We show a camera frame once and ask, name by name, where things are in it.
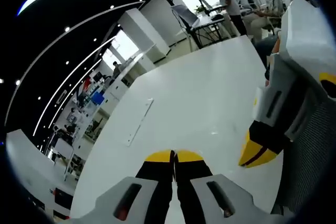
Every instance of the desk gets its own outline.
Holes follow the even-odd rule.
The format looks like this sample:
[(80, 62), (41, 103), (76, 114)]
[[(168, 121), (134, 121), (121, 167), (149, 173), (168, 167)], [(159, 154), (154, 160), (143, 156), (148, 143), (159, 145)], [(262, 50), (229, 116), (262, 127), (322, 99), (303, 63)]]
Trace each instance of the desk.
[(216, 33), (218, 35), (218, 41), (222, 41), (222, 36), (218, 30), (217, 24), (220, 22), (223, 22), (225, 19), (218, 19), (218, 20), (211, 20), (211, 18), (207, 15), (205, 16), (199, 16), (198, 20), (191, 26), (191, 29), (189, 30), (190, 35), (193, 37), (196, 45), (198, 46), (199, 49), (203, 48), (203, 44), (200, 40), (200, 34), (198, 33), (198, 37), (197, 37), (197, 31), (199, 31), (200, 29), (206, 28), (206, 27), (210, 27), (210, 26), (214, 26), (216, 29)]
[[(211, 12), (214, 12), (214, 11), (217, 11), (217, 10), (224, 10), (224, 12), (227, 12), (227, 10), (225, 9), (225, 7), (226, 7), (226, 6), (223, 6), (223, 5), (214, 5), (214, 6), (212, 7), (212, 9), (210, 9), (210, 11), (211, 11)], [(242, 16), (247, 15), (248, 12), (252, 13), (253, 10), (250, 9), (250, 8), (241, 8), (241, 9), (240, 9), (240, 14), (241, 14)]]
[[(251, 125), (257, 86), (265, 68), (246, 36), (223, 41), (142, 75), (118, 103), (94, 145), (74, 194), (70, 216), (94, 208), (98, 196), (126, 176), (135, 176), (145, 158), (165, 149), (199, 153), (213, 174), (224, 174), (271, 212), (281, 179), (280, 153), (250, 169), (238, 166)], [(154, 101), (130, 146), (122, 139), (134, 126), (143, 101)], [(184, 223), (173, 183), (166, 223)]]

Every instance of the office floor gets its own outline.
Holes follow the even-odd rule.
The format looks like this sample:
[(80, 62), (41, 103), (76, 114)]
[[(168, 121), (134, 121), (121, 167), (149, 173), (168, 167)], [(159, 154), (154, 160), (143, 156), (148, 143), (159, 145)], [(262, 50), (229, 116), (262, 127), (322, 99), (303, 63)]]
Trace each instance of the office floor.
[[(267, 36), (272, 35), (272, 33), (269, 33), (267, 30), (262, 31), (262, 38), (266, 38)], [(197, 50), (197, 46), (193, 40), (191, 40), (192, 43), (192, 49), (195, 51)], [(190, 45), (189, 41), (187, 39), (181, 41), (180, 43), (177, 43), (175, 46), (171, 47), (171, 51), (169, 54), (164, 58), (163, 60), (159, 61), (158, 63), (155, 64), (155, 66), (159, 67), (161, 65), (164, 65), (168, 63), (171, 60), (174, 60), (178, 57), (181, 57), (183, 55), (187, 55), (191, 52), (190, 50)]]

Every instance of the black pants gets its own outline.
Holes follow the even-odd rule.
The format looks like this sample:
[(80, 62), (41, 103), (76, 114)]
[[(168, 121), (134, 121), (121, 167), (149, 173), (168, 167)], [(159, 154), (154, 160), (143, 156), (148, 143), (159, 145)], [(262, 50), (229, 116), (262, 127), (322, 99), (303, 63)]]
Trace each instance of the black pants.
[(230, 16), (240, 35), (247, 35), (246, 27), (240, 15)]
[[(197, 156), (195, 160), (188, 158), (184, 161), (184, 153), (170, 152), (170, 157), (160, 158), (154, 161), (153, 158), (146, 160), (136, 177), (143, 179), (156, 180), (158, 185), (149, 203), (145, 224), (164, 224), (172, 200), (172, 180), (177, 183), (177, 197), (180, 201), (181, 210), (186, 224), (206, 224), (201, 202), (191, 184), (190, 180), (195, 178), (211, 176), (212, 173), (202, 157)], [(128, 212), (132, 202), (124, 206), (123, 212)], [(120, 220), (125, 220), (124, 216), (117, 213)]]

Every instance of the white cabinet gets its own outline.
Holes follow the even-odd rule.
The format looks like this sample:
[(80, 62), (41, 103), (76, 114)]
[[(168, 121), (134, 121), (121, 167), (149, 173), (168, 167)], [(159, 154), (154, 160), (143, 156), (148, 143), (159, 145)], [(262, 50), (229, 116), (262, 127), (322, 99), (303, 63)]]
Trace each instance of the white cabinet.
[(85, 137), (83, 137), (78, 144), (78, 146), (74, 147), (74, 152), (77, 156), (79, 156), (83, 160), (87, 160), (88, 156), (92, 150), (94, 143), (87, 140)]
[(111, 115), (119, 100), (110, 93), (105, 93), (104, 96), (105, 100), (103, 101), (100, 109), (102, 109), (107, 115)]
[(128, 87), (121, 81), (120, 78), (117, 78), (112, 85), (107, 89), (106, 93), (112, 94), (118, 100), (121, 100), (123, 95), (128, 90)]

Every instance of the man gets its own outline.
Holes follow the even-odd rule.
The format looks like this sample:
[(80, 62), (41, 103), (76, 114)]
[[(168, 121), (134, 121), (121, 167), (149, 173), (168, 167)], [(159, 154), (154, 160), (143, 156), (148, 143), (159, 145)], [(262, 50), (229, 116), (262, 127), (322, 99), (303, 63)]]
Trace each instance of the man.
[(239, 5), (236, 0), (219, 0), (221, 5), (224, 5), (227, 13), (230, 15), (231, 21), (237, 27), (240, 35), (246, 35), (246, 27), (241, 19)]
[(115, 66), (115, 69), (113, 71), (113, 78), (118, 77), (118, 75), (120, 74), (120, 69), (119, 67), (121, 66), (120, 64), (118, 64), (116, 61), (113, 63), (113, 65)]
[(267, 10), (261, 12), (259, 10), (244, 17), (244, 22), (249, 34), (253, 35), (254, 42), (262, 39), (261, 29), (269, 24), (267, 17), (281, 17), (284, 7), (282, 0), (266, 0)]

